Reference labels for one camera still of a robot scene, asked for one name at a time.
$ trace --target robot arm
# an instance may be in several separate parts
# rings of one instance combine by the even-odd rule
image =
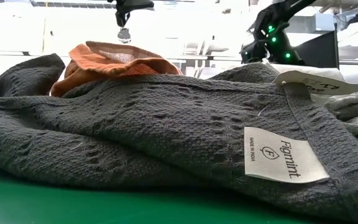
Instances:
[[[149,0],[116,0],[116,19],[119,27],[124,27],[131,16],[131,11],[154,7],[154,3]]]
[[[291,47],[284,29],[288,21],[306,6],[316,0],[285,0],[266,7],[258,13],[254,23],[254,42],[241,50],[242,63],[253,59],[269,60],[281,64],[304,65],[296,51]]]

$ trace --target gray knit sweater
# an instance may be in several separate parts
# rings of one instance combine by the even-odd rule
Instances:
[[[45,96],[63,68],[53,54],[0,76],[2,169],[94,189],[217,185],[293,212],[358,222],[358,143],[304,85],[271,84],[275,74],[251,64],[214,80],[124,77]],[[330,179],[245,176],[246,126],[307,140]]]

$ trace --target white label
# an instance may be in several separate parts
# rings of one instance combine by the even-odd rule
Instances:
[[[244,128],[246,175],[303,184],[329,178],[308,141],[299,141],[260,128]]]
[[[358,92],[358,84],[350,84],[332,78],[312,75],[296,70],[279,74],[273,83],[282,85],[284,83],[304,83],[310,93],[325,95],[348,95]]]
[[[342,73],[337,68],[316,68],[316,67],[309,67],[309,66],[281,65],[281,64],[271,64],[271,67],[274,67],[279,73],[298,71],[311,75],[317,75],[320,77],[327,77],[339,81],[345,81]]]

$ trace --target green mat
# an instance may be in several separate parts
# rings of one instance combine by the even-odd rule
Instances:
[[[30,184],[0,171],[0,224],[322,223],[232,192],[95,192]]]

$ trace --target orange cloth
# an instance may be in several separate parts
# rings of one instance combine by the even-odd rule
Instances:
[[[65,79],[52,86],[51,95],[61,97],[84,83],[123,75],[182,75],[161,56],[130,45],[87,41],[69,53]]]

